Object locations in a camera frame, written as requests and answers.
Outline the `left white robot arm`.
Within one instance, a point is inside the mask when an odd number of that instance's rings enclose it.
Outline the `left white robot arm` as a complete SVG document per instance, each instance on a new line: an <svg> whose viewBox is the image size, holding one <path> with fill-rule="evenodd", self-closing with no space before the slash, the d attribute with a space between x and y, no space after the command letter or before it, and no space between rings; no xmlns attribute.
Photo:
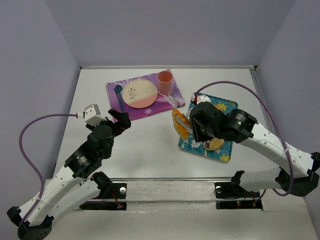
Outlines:
<svg viewBox="0 0 320 240"><path fill-rule="evenodd" d="M112 108L108 113L115 122L102 117L96 104L72 114L83 119L91 132L51 180L40 178L40 191L34 197L7 211L7 216L17 226L19 239L43 240L59 219L86 201L96 197L117 198L119 191L98 169L103 160L111 157L115 137L131 127L131 120L127 112Z"/></svg>

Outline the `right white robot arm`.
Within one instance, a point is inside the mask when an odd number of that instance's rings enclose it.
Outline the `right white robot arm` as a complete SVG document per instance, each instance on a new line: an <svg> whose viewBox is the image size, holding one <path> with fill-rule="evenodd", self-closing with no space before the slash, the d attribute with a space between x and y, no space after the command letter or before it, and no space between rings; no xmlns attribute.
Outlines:
<svg viewBox="0 0 320 240"><path fill-rule="evenodd" d="M318 187L319 153L307 153L282 141L255 117L241 109L223 113L209 102L198 103L189 114L196 142L222 139L250 148L277 165L260 171L237 171L231 178L234 189L247 192L281 189L305 197Z"/></svg>

